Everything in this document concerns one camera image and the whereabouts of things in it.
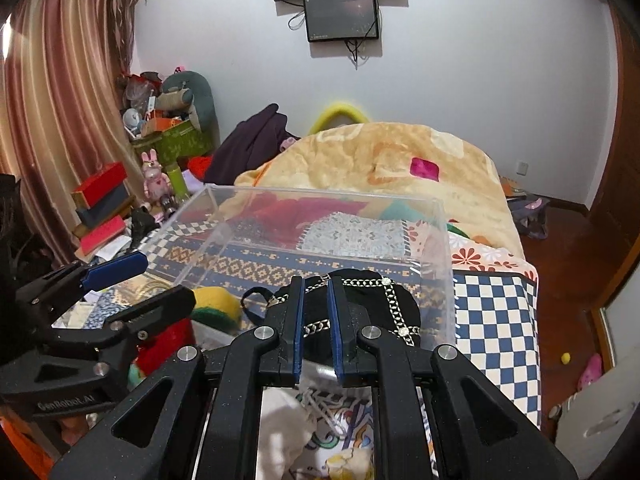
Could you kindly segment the clear plastic storage box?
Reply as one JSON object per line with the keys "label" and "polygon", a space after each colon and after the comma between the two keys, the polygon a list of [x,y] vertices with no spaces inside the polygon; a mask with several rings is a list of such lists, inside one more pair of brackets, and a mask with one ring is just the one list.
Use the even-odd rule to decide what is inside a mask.
{"label": "clear plastic storage box", "polygon": [[369,270],[413,296],[423,347],[454,342],[447,222],[431,197],[207,185],[140,249],[149,274],[234,296],[295,275]]}

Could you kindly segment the black studded pouch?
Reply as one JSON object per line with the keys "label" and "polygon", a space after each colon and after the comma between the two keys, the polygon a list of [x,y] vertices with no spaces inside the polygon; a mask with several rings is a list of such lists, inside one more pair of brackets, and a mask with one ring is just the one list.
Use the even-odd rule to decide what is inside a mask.
{"label": "black studded pouch", "polygon": [[421,319],[413,296],[391,278],[373,271],[342,269],[305,280],[303,316],[304,359],[324,366],[333,364],[326,286],[342,281],[346,299],[364,307],[372,324],[388,330],[411,347],[421,342]]}

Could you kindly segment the red box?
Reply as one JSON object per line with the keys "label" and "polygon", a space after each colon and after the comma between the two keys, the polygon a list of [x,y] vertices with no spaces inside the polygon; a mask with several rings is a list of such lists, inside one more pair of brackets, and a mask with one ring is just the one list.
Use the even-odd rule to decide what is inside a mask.
{"label": "red box", "polygon": [[121,185],[126,177],[126,169],[121,162],[110,162],[73,190],[75,206],[80,209],[96,206],[108,193]]}

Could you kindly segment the pink rabbit toy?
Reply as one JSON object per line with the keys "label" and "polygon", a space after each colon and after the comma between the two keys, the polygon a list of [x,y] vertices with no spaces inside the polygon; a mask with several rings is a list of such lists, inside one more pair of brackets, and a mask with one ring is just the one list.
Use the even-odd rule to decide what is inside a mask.
{"label": "pink rabbit toy", "polygon": [[141,159],[144,195],[146,200],[154,205],[159,203],[164,196],[171,196],[172,186],[168,175],[163,172],[163,167],[154,148],[143,152]]}

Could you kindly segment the green bottle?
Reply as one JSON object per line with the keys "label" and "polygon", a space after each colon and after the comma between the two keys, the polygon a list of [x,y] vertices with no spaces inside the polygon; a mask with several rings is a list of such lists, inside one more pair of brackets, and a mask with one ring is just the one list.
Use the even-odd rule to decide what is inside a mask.
{"label": "green bottle", "polygon": [[165,167],[165,174],[168,175],[176,201],[181,203],[187,200],[190,197],[190,193],[186,187],[186,181],[184,180],[179,165],[176,162],[167,165]]}

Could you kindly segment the patchwork patterned bedspread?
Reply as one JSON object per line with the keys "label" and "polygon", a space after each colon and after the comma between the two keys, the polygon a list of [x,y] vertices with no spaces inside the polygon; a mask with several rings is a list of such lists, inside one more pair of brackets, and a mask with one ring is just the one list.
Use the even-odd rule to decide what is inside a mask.
{"label": "patchwork patterned bedspread", "polygon": [[[449,234],[458,349],[533,422],[540,419],[536,269],[508,250]],[[165,289],[149,274],[104,290],[62,319],[96,328],[111,314]],[[343,389],[328,366],[306,362],[293,389],[269,389],[260,419],[257,477],[369,479],[373,408],[366,389]]]}

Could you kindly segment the green cardboard box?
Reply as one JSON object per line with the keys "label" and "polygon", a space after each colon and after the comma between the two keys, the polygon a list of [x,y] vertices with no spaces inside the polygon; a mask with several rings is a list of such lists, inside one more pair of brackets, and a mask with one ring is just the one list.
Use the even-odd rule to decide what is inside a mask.
{"label": "green cardboard box", "polygon": [[161,165],[170,165],[178,159],[202,156],[213,151],[214,139],[198,130],[190,120],[179,122],[162,132],[156,132],[131,142],[134,152],[141,157],[143,152],[156,151]]}

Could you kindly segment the dark purple garment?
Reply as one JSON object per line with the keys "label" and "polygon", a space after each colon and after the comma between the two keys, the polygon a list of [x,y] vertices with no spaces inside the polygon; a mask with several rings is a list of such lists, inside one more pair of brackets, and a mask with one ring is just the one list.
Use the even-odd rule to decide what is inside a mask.
{"label": "dark purple garment", "polygon": [[272,103],[239,122],[213,154],[204,172],[204,182],[232,185],[245,171],[270,162],[299,140],[286,130],[288,118]]}

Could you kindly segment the grey green plush toy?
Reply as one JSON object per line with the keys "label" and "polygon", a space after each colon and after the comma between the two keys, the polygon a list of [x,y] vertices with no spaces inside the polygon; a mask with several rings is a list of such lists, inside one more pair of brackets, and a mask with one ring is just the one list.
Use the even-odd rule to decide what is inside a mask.
{"label": "grey green plush toy", "polygon": [[193,127],[201,132],[212,132],[216,122],[212,89],[206,78],[193,70],[167,77],[160,85],[155,108],[188,114]]}

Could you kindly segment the pink striped curtain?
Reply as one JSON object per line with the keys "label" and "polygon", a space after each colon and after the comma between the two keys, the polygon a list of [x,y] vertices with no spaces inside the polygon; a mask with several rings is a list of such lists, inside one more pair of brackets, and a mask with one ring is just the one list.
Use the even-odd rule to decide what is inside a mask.
{"label": "pink striped curtain", "polygon": [[1,169],[22,181],[26,220],[59,263],[74,258],[73,190],[109,162],[142,193],[122,125],[134,0],[18,0],[1,55]]}

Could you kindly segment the brown wooden door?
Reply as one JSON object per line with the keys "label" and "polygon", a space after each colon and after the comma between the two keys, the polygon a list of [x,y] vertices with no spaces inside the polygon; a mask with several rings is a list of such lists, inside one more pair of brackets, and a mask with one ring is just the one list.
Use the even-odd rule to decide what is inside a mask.
{"label": "brown wooden door", "polygon": [[615,120],[589,219],[610,236],[620,266],[600,293],[600,307],[611,302],[639,260],[639,40],[620,10],[611,14],[617,55]]}

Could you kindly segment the beige fleece blanket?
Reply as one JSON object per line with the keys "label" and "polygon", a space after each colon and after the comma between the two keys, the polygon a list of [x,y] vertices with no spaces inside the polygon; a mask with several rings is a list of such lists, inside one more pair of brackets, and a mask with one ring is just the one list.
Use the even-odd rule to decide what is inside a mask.
{"label": "beige fleece blanket", "polygon": [[524,256],[494,161],[429,126],[367,122],[324,130],[243,172],[234,184],[434,198],[472,240]]}

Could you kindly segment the small wall monitor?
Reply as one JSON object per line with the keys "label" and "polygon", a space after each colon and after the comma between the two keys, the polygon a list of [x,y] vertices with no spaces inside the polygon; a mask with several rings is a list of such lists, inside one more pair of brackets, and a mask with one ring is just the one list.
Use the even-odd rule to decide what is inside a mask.
{"label": "small wall monitor", "polygon": [[378,0],[304,0],[309,42],[377,40]]}

